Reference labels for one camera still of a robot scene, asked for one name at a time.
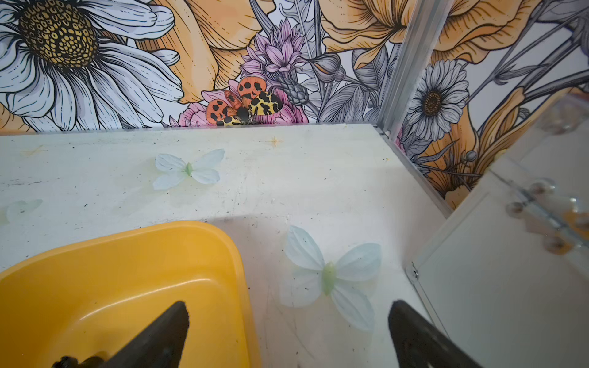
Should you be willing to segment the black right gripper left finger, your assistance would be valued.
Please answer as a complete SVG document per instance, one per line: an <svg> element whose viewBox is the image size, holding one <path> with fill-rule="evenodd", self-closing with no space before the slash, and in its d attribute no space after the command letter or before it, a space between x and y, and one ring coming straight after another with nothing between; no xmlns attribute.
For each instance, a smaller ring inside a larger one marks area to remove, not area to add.
<svg viewBox="0 0 589 368"><path fill-rule="evenodd" d="M178 301L118 351L104 359L95 355L78 361L62 357L54 367L178 367L183 355L190 316L186 304Z"/></svg>

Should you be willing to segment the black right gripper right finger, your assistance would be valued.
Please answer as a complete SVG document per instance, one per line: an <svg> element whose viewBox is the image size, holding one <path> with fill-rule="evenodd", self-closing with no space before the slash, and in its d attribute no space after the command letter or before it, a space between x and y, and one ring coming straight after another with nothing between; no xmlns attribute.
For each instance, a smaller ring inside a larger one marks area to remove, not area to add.
<svg viewBox="0 0 589 368"><path fill-rule="evenodd" d="M392 304L388 327L400 367L481 368L403 300Z"/></svg>

